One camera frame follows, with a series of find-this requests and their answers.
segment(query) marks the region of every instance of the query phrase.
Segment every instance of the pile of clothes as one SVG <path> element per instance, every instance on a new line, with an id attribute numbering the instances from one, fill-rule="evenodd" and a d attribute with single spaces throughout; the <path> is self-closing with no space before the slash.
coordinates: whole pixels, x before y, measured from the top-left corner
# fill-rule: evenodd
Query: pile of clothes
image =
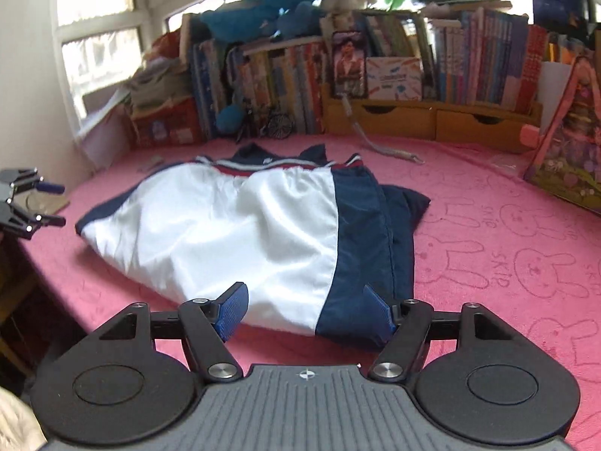
<path id="1" fill-rule="evenodd" d="M 88 212 L 77 233 L 129 278 L 182 303 L 249 289 L 246 324 L 381 348 L 413 297 L 413 232 L 430 200 L 380 185 L 325 146 L 250 144 L 170 165 Z"/>

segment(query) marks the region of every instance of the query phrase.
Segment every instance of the pink blanket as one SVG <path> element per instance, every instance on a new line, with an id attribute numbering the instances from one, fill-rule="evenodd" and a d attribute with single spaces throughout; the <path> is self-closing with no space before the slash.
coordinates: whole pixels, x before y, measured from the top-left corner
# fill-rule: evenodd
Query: pink blanket
<path id="1" fill-rule="evenodd" d="M 360 152 L 381 183 L 431 197 L 415 236 L 415 297 L 446 311 L 480 302 L 560 361 L 582 391 L 568 440 L 579 451 L 601 449 L 601 219 L 519 180 L 511 167 L 516 159 L 436 143 L 386 141 L 411 149 L 427 163 L 377 155 L 354 137 L 300 136 L 261 144 L 286 155 L 325 142 L 328 157 L 337 161 Z M 236 147 L 212 141 L 132 153 L 71 194 L 63 212 L 67 227 L 40 230 L 31 242 L 23 242 L 52 293 L 86 330 L 134 301 L 145 301 L 153 310 L 173 306 L 105 264 L 78 238 L 74 223 L 92 206 L 140 181 L 145 174 L 137 169 L 154 154 L 168 162 L 199 153 L 219 158 L 231 156 Z M 244 369 L 252 363 L 367 366 L 373 359 L 317 337 L 250 327 L 240 327 L 228 347 Z M 159 341 L 157 348 L 183 360 L 177 342 Z M 432 344 L 430 359 L 453 348 L 453 342 Z"/>

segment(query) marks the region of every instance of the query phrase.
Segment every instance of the wall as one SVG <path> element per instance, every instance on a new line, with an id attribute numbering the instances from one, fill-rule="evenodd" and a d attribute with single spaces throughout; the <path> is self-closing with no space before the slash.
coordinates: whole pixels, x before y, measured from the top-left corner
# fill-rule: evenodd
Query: wall
<path id="1" fill-rule="evenodd" d="M 0 0 L 0 168 L 36 166 L 72 189 L 90 170 L 74 146 L 61 93 L 55 8 L 52 0 Z"/>

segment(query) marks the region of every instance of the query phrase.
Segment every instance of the drawer handle cutout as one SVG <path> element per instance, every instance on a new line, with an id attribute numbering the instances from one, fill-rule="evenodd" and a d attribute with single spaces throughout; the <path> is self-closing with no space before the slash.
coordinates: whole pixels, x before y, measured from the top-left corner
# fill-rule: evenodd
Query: drawer handle cutout
<path id="1" fill-rule="evenodd" d="M 488 115 L 480 115 L 480 114 L 472 114 L 472 116 L 481 124 L 485 126 L 495 126 L 501 122 L 503 122 L 502 118 L 498 117 L 489 117 Z"/>
<path id="2" fill-rule="evenodd" d="M 393 111 L 397 107 L 395 107 L 394 105 L 391 105 L 391 106 L 386 106 L 386 105 L 363 105 L 363 108 L 365 109 L 365 111 L 368 114 L 384 115 L 384 114 L 389 114 L 391 111 Z"/>

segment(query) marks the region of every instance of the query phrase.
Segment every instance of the screw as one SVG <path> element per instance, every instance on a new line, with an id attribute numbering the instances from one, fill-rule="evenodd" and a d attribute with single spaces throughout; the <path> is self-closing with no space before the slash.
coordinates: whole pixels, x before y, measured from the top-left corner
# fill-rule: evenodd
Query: screw
<path id="1" fill-rule="evenodd" d="M 403 374 L 403 368 L 396 363 L 379 363 L 374 366 L 373 372 L 380 378 L 396 378 Z"/>
<path id="2" fill-rule="evenodd" d="M 208 374 L 213 378 L 220 380 L 227 380 L 238 372 L 233 364 L 230 363 L 215 363 L 208 369 Z"/>

